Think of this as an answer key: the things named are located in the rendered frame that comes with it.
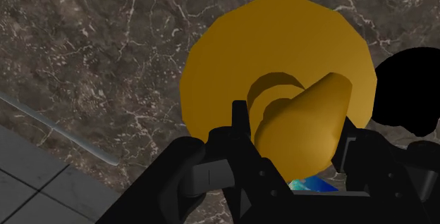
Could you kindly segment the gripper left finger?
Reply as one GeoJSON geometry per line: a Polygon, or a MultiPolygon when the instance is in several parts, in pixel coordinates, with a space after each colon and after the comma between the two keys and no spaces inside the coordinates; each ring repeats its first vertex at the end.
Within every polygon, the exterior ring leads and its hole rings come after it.
{"type": "Polygon", "coordinates": [[[207,142],[172,141],[96,224],[184,224],[218,189],[233,224],[280,224],[292,204],[292,191],[250,140],[244,100],[232,103],[231,125],[211,130],[207,142]]]}

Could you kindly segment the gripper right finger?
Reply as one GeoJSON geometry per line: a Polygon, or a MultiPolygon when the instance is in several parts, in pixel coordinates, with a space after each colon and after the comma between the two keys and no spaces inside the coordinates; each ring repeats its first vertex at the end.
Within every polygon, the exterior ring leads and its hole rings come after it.
{"type": "Polygon", "coordinates": [[[440,224],[440,144],[399,148],[349,118],[331,160],[348,192],[364,192],[350,212],[361,224],[440,224]]]}

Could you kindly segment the yellow rounded cone object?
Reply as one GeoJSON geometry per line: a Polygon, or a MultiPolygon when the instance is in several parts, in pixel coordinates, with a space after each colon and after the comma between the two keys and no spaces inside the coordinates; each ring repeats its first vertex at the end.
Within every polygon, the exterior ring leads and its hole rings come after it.
{"type": "Polygon", "coordinates": [[[285,181],[308,178],[330,166],[351,92],[349,79],[329,73],[297,96],[276,97],[266,106],[252,140],[285,181]]]}

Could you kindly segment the blue patterned flat item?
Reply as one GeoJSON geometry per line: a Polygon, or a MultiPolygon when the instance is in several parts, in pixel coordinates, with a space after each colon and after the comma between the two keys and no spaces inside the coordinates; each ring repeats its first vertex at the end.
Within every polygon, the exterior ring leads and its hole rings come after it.
{"type": "Polygon", "coordinates": [[[314,191],[314,192],[335,192],[337,188],[318,178],[316,175],[301,179],[292,180],[288,186],[293,191],[314,191]]]}

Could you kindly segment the black rounded object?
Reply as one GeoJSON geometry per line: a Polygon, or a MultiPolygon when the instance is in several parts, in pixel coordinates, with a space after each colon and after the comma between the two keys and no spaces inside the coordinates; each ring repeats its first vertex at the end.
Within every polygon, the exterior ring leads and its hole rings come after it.
{"type": "Polygon", "coordinates": [[[440,49],[399,51],[376,68],[372,120],[401,126],[417,137],[432,133],[440,120],[440,49]]]}

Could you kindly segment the yellow round plate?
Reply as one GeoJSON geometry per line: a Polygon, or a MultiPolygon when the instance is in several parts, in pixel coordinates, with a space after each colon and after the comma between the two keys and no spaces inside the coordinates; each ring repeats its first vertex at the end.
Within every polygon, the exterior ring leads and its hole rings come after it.
{"type": "Polygon", "coordinates": [[[337,11],[309,0],[254,0],[217,18],[192,46],[179,84],[188,132],[206,140],[229,125],[231,104],[268,73],[309,87],[328,73],[353,86],[348,117],[368,124],[377,78],[366,41],[337,11]]]}

